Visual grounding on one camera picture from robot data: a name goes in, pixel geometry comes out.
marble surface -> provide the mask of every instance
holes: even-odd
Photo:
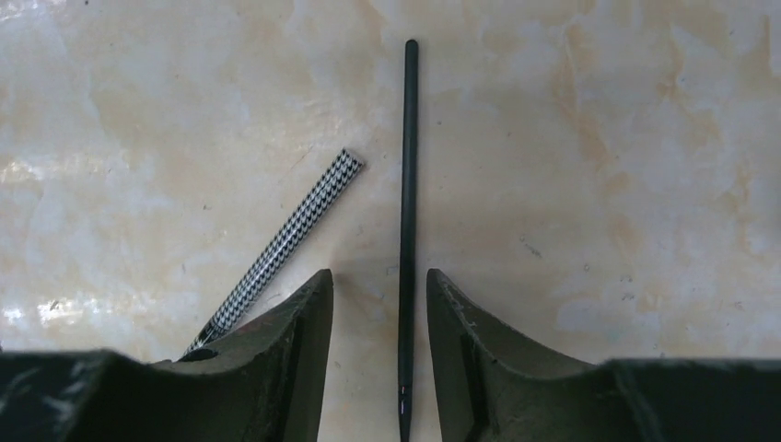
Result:
[[[253,312],[332,268],[321,440],[397,440],[416,37],[421,274],[591,362],[779,357],[774,4],[2,0],[0,341],[177,357],[347,146],[367,168]]]

patterned pen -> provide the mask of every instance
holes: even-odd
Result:
[[[212,319],[198,333],[198,337],[187,348],[186,355],[225,336],[233,329],[258,300],[263,289],[282,268],[287,258],[296,251],[301,241],[362,167],[363,162],[360,159],[342,149],[304,201],[298,205],[296,211],[266,246],[261,256],[230,292]]]

black rod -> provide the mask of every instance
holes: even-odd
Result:
[[[417,218],[417,41],[404,48],[402,241],[399,250],[399,432],[410,440],[413,411],[415,219]]]

rod tip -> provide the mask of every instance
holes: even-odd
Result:
[[[363,166],[366,165],[366,161],[364,161],[364,159],[362,157],[360,157],[358,154],[356,154],[355,152],[353,152],[352,150],[350,150],[350,149],[348,149],[346,147],[342,148],[342,155],[344,155],[344,156],[350,158],[351,160],[355,161],[356,163],[358,163],[359,167],[363,167]]]
[[[404,48],[407,51],[407,54],[417,55],[417,50],[418,50],[417,40],[415,39],[408,40],[407,43],[404,45]]]

houndstooth patterned tube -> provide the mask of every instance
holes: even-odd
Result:
[[[331,207],[347,184],[353,180],[363,162],[345,149],[333,161],[330,167],[307,194],[296,211],[285,221],[271,243],[250,267],[244,277],[217,309],[195,341],[187,347],[185,354],[207,343],[225,336],[246,314],[263,289],[271,282],[276,273],[285,264],[287,258],[296,251],[301,241],[309,234],[326,210]]]

